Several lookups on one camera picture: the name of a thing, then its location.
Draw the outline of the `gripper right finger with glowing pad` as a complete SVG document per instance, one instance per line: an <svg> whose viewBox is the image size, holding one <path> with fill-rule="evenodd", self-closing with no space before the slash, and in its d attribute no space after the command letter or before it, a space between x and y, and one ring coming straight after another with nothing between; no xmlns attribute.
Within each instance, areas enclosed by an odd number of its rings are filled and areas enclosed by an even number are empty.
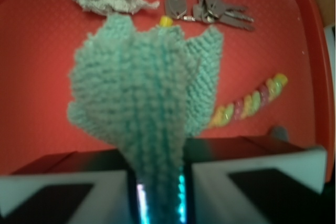
<svg viewBox="0 0 336 224"><path fill-rule="evenodd" d="M186 223L335 223L327 153L270 136L189 138Z"/></svg>

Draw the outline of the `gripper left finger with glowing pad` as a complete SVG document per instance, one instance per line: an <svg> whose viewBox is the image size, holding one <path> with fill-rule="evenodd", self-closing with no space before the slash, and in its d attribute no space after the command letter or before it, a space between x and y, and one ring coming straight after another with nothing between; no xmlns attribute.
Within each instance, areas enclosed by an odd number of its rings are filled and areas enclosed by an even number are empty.
<svg viewBox="0 0 336 224"><path fill-rule="evenodd" d="M1 223L148 223L135 173L118 150L40 157L1 176Z"/></svg>

